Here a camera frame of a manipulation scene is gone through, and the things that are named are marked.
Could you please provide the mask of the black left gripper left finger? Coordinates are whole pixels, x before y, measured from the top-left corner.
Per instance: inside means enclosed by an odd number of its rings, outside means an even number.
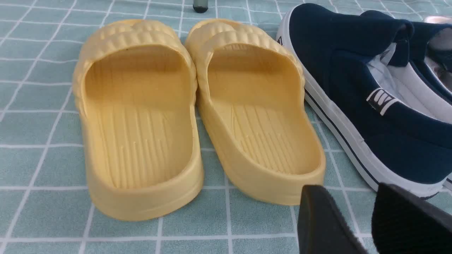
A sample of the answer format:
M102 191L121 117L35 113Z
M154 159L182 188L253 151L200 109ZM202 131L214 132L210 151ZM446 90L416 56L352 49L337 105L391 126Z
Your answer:
M303 186L297 233L300 254L368 253L323 186Z

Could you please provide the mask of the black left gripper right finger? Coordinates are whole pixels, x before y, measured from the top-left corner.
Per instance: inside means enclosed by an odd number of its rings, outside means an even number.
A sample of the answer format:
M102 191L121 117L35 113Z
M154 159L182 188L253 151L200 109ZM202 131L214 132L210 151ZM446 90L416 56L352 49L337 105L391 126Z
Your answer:
M371 234L380 254L452 252L451 215L393 184L379 184Z

